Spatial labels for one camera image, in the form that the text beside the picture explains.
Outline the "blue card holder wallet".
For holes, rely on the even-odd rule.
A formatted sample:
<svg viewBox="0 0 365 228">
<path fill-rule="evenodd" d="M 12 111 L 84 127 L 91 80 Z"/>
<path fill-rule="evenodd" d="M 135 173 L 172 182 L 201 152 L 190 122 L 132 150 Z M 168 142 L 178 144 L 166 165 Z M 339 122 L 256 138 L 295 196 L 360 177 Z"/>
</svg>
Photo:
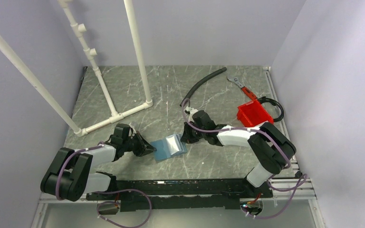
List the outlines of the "blue card holder wallet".
<svg viewBox="0 0 365 228">
<path fill-rule="evenodd" d="M 186 144 L 181 141 L 181 134 L 172 134 L 163 139 L 150 142 L 156 149 L 154 152 L 155 161 L 163 161 L 188 152 Z"/>
</svg>

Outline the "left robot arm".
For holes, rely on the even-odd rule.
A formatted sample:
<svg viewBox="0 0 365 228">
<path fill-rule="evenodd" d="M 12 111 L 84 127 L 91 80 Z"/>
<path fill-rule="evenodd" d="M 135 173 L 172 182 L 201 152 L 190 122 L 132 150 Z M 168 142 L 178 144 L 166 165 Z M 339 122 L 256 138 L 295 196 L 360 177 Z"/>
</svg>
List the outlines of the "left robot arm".
<svg viewBox="0 0 365 228">
<path fill-rule="evenodd" d="M 40 183 L 40 190 L 58 200 L 75 202 L 84 194 L 100 194 L 105 199 L 117 195 L 117 177 L 96 171 L 96 167 L 119 160 L 125 153 L 143 157 L 156 151 L 130 124 L 119 123 L 106 141 L 82 149 L 58 150 Z"/>
</svg>

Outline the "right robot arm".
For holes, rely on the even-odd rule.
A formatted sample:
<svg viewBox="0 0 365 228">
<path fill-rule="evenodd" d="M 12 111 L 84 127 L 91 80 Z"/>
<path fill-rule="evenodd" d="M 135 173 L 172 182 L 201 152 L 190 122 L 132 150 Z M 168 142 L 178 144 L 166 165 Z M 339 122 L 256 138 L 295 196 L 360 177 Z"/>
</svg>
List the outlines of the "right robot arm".
<svg viewBox="0 0 365 228">
<path fill-rule="evenodd" d="M 182 142 L 192 144 L 204 139 L 210 145 L 252 149 L 258 163 L 243 183 L 243 192 L 248 197 L 255 197 L 269 178 L 289 168 L 290 159 L 297 151 L 295 145 L 269 122 L 255 127 L 233 127 L 215 124 L 204 110 L 186 107 L 182 113 L 185 120 Z"/>
</svg>

